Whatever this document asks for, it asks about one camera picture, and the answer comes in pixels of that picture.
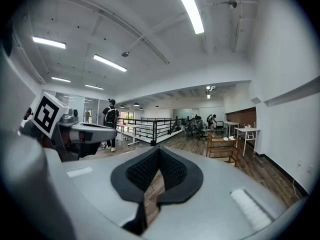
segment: ceiling light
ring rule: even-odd
[[[91,88],[96,88],[96,89],[99,89],[99,90],[104,90],[103,88],[101,87],[97,87],[97,86],[92,86],[92,85],[89,85],[89,84],[85,84],[86,87],[91,87]]]
[[[188,13],[191,23],[193,25],[194,31],[196,34],[204,32],[204,26],[200,18],[200,14],[196,5],[195,0],[181,0],[186,12]]]
[[[114,68],[116,68],[117,70],[121,70],[121,71],[123,71],[123,72],[126,72],[126,71],[127,71],[127,69],[124,68],[123,66],[119,66],[119,65],[117,65],[117,64],[115,64],[115,63],[113,63],[113,62],[111,62],[111,61],[109,61],[109,60],[107,60],[107,59],[105,59],[105,58],[100,57],[99,55],[94,55],[93,58],[94,58],[95,60],[100,61],[100,62],[102,62],[102,63],[104,63],[104,64],[107,64],[107,65],[109,65],[109,66],[111,66],[111,67],[114,67]]]
[[[57,42],[57,41],[35,37],[35,36],[33,36],[32,39],[35,43],[40,43],[40,44],[45,44],[49,46],[55,46],[62,49],[66,49],[66,44],[64,42]]]
[[[58,78],[58,77],[51,77],[53,80],[59,80],[59,81],[63,81],[63,82],[68,82],[68,83],[71,83],[70,80],[66,80],[66,79],[62,79],[62,78]]]

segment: table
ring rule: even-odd
[[[234,129],[237,130],[237,135],[236,135],[237,138],[239,138],[239,131],[245,133],[244,147],[243,147],[242,156],[245,155],[245,149],[246,149],[247,140],[248,141],[253,141],[254,140],[254,147],[253,147],[253,156],[254,156],[255,153],[256,153],[256,143],[257,143],[258,131],[260,131],[260,130],[257,129],[257,128],[251,128],[251,127],[249,127],[249,128],[237,128],[237,127],[235,127]]]
[[[229,126],[229,137],[230,137],[230,132],[231,132],[231,126],[238,126],[239,127],[239,123],[238,122],[229,122],[229,121],[223,121],[223,129],[225,128],[225,124],[226,126],[226,134],[228,135],[228,126]]]
[[[128,144],[128,146],[132,145],[132,144],[136,144],[139,143],[139,141],[136,141],[136,127],[138,125],[135,124],[118,124],[117,126],[120,126],[120,138],[117,138],[117,140],[122,139],[122,134],[124,132],[124,127],[128,127],[128,128],[133,128],[133,135],[132,135],[132,142]]]

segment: white table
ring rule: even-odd
[[[245,155],[245,149],[246,149],[246,143],[247,141],[253,141],[254,140],[254,147],[253,147],[253,156],[256,153],[256,143],[257,143],[257,136],[258,136],[258,131],[260,131],[257,128],[237,128],[235,127],[234,129],[237,130],[237,135],[236,137],[239,138],[239,131],[245,133],[245,138],[244,138],[244,147],[243,147],[243,154],[242,156]]]
[[[239,127],[238,122],[223,121],[223,129],[225,128],[225,125],[226,125],[226,134],[227,135],[228,135],[228,126],[229,126],[229,137],[230,137],[230,133],[231,133],[231,126],[238,126]]]
[[[139,143],[139,141],[136,141],[136,127],[138,125],[135,124],[118,124],[118,126],[121,127],[120,129],[120,139],[122,139],[122,133],[124,132],[124,127],[128,127],[128,128],[133,128],[133,136],[132,136],[132,142],[128,144],[128,146],[132,145],[132,144],[136,144]]]

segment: white cable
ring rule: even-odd
[[[294,182],[295,182],[295,179],[293,179],[293,181],[292,181],[292,186],[293,186],[294,194],[295,194],[295,196],[300,200],[299,196],[297,196],[297,194],[296,194],[296,188],[295,188]]]

